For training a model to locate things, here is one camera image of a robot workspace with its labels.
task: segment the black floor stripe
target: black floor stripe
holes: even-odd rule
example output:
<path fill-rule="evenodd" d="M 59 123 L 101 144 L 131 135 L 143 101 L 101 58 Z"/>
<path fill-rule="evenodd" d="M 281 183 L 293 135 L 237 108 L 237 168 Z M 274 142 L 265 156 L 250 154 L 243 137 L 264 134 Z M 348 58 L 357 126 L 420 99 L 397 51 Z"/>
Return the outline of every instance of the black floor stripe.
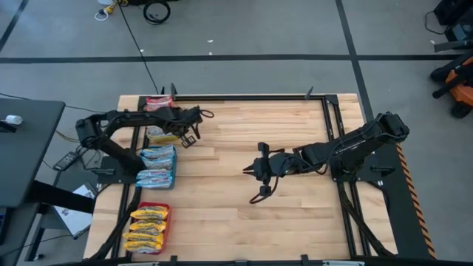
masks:
<path fill-rule="evenodd" d="M 23 0 L 18 7 L 18 10 L 16 11 L 15 15 L 13 16 L 12 20 L 8 24 L 7 29 L 3 33 L 3 36 L 0 39 L 0 52 L 3 50 L 3 47 L 8 41 L 8 38 L 10 37 L 10 34 L 12 33 L 13 29 L 16 26 L 16 22 L 20 19 L 21 13 L 23 13 L 24 8 L 27 6 L 28 0 Z"/>
<path fill-rule="evenodd" d="M 145 56 L 146 62 L 192 61 L 441 61 L 459 55 L 169 55 Z M 139 56 L 71 58 L 0 58 L 0 64 L 141 63 Z"/>
<path fill-rule="evenodd" d="M 272 61 L 272 60 L 321 60 L 347 61 L 349 55 L 170 55 L 145 56 L 146 62 L 189 61 Z M 48 64 L 48 63 L 129 63 L 143 62 L 140 56 L 82 57 L 82 58 L 0 58 L 0 64 Z"/>
<path fill-rule="evenodd" d="M 357 55 L 360 61 L 434 61 L 454 60 L 460 55 Z"/>
<path fill-rule="evenodd" d="M 355 74 L 356 84 L 358 85 L 358 92 L 360 94 L 364 115 L 366 120 L 372 120 L 374 116 L 372 113 L 371 103 L 368 97 L 366 85 L 364 83 L 363 73 L 361 73 L 360 62 L 356 56 L 355 44 L 353 43 L 352 33 L 350 32 L 350 27 L 348 26 L 347 14 L 345 13 L 345 9 L 341 0 L 336 0 L 335 3 L 337 5 L 338 15 L 340 16 L 341 28 L 343 29 L 345 41 L 347 42 L 348 53 L 351 56 L 353 73 Z"/>

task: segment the red tray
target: red tray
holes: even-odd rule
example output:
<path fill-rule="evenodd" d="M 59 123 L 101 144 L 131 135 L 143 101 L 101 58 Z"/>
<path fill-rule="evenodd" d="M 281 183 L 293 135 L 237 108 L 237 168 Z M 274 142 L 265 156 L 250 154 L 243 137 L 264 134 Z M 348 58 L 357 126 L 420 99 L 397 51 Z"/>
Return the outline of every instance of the red tray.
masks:
<path fill-rule="evenodd" d="M 157 203 L 157 202 L 140 202 L 138 208 L 141 207 L 146 207 L 146 206 L 163 206 L 168 209 L 168 216 L 166 217 L 166 229 L 164 230 L 164 237 L 163 237 L 163 245 L 161 246 L 160 252 L 154 252 L 154 253 L 147 253 L 150 255 L 158 255 L 161 254 L 165 249 L 166 249 L 166 243 L 168 241 L 168 235 L 169 235 L 169 230 L 171 229 L 171 206 L 165 204 L 165 203 Z"/>

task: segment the black desk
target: black desk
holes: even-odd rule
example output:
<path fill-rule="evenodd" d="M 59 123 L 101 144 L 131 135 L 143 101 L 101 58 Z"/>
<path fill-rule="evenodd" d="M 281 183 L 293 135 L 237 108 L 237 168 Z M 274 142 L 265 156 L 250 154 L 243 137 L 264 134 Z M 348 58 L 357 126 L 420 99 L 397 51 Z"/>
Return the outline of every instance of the black desk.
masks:
<path fill-rule="evenodd" d="M 0 132 L 0 206 L 12 210 L 0 256 L 24 245 L 45 204 L 93 212 L 92 199 L 34 180 L 64 107 L 58 101 L 0 98 L 0 120 L 7 115 L 24 120 L 15 133 Z M 0 265 L 15 265 L 20 252 L 0 257 Z"/>
<path fill-rule="evenodd" d="M 24 120 L 15 133 L 0 133 L 0 205 L 14 208 L 25 200 L 64 107 L 58 101 L 0 99 L 0 120 Z"/>

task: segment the white cable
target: white cable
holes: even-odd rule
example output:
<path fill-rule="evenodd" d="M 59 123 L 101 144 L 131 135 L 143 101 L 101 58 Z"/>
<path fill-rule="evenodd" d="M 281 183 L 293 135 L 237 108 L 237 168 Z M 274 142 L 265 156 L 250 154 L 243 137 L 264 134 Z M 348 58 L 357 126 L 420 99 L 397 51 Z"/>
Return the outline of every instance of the white cable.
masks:
<path fill-rule="evenodd" d="M 109 14 L 105 10 L 103 10 L 103 14 L 105 15 L 105 18 L 98 18 L 97 15 L 100 15 L 100 14 L 101 14 L 100 12 L 97 12 L 97 14 L 95 14 L 94 18 L 96 21 L 105 21 L 109 19 Z"/>

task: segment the orange and black caution tape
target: orange and black caution tape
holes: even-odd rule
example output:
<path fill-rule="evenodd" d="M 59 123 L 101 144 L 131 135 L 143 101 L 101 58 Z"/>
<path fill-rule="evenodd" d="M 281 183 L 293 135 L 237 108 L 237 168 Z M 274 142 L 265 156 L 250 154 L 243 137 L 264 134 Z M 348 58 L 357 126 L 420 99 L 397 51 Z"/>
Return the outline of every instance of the orange and black caution tape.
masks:
<path fill-rule="evenodd" d="M 419 204 L 419 199 L 417 198 L 417 193 L 415 192 L 414 183 L 412 182 L 411 174 L 409 172 L 409 169 L 407 168 L 406 158 L 404 157 L 404 154 L 402 152 L 401 144 L 397 145 L 397 149 L 399 154 L 399 160 L 401 161 L 402 169 L 404 171 L 404 176 L 406 177 L 407 187 L 409 188 L 409 191 L 411 193 L 415 212 L 417 213 L 417 217 L 419 218 L 419 225 L 421 225 L 422 234 L 427 244 L 427 250 L 429 251 L 429 254 L 432 259 L 437 259 L 437 255 L 435 254 L 434 250 L 434 245 L 432 244 L 429 231 L 427 230 L 426 221 L 423 218 L 421 205 Z"/>

